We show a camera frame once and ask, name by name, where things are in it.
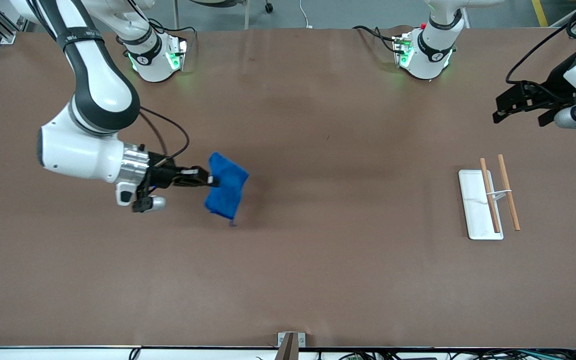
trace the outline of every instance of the white rectangular plate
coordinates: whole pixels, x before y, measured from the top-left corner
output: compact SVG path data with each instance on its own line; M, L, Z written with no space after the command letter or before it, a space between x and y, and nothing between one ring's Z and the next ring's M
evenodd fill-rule
M492 176L487 172L490 179L490 186L494 191ZM486 198L486 187L481 170L459 170L459 185L461 186L461 198L463 200L463 210L466 214L466 226L468 227L468 237L472 240L502 240L504 231L501 228L499 218L499 208L497 202L494 203L496 218L499 221L501 232L496 233L490 210Z

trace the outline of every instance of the yellow floor stripe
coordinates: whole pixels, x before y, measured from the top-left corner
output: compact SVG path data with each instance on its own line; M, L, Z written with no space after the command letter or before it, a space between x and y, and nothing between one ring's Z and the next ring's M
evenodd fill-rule
M546 20L546 14L544 13L542 2L540 0L532 0L532 7L534 8L534 13L537 14L539 26L548 27L548 20Z

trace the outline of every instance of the wooden stick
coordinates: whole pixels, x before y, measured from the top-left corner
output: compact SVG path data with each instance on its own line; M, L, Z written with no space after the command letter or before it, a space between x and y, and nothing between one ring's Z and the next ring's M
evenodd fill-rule
M499 153L496 156L499 160L499 171L501 172L501 182L503 183L503 189L506 191L505 197L508 199L508 208L510 208L510 217L512 218L512 227L515 231L521 230L519 227L519 218L517 217L517 209L515 209L515 199L513 199L513 192L510 190L510 182L508 181L508 174L506 173L506 163L504 162L504 156Z
M483 157L479 159L481 164L481 175L484 177L484 186L486 187L486 198L488 202L488 209L490 210L490 217L492 218L492 227L495 233L501 233L499 221L497 217L497 208L495 207L495 200L492 196L492 186L490 186L490 179L488 177L488 168L486 167L486 159Z

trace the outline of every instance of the brown table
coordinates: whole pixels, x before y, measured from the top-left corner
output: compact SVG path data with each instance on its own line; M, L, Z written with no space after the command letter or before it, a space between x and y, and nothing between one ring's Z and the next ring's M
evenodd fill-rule
M465 30L432 82L354 30L199 34L188 73L140 80L142 104L251 176L238 226L207 189L162 212L118 207L100 181L42 170L37 130L74 80L46 34L0 50L0 345L576 347L576 130L537 113L492 123L510 66L550 30ZM557 37L517 74L543 80ZM181 135L161 125L169 147ZM158 150L138 120L120 133ZM468 239L457 172L503 153L521 221Z

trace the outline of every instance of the gray floor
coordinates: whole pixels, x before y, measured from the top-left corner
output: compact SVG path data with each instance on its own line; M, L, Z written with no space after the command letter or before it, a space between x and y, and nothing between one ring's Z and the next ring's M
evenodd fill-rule
M252 0L250 28L301 28L306 25L299 9L299 0L270 0L274 12L266 13L265 0ZM576 0L541 0L548 23L554 23L576 7ZM428 20L428 8L421 0L302 0L310 25L315 29L352 28L355 25L391 28L397 25L418 25ZM173 27L172 1L160 0L145 13L158 19L165 27ZM473 28L539 27L530 0L506 0L488 8L468 10ZM242 30L244 7L214 8L179 0L182 27L192 26L199 32ZM99 29L110 29L96 21Z

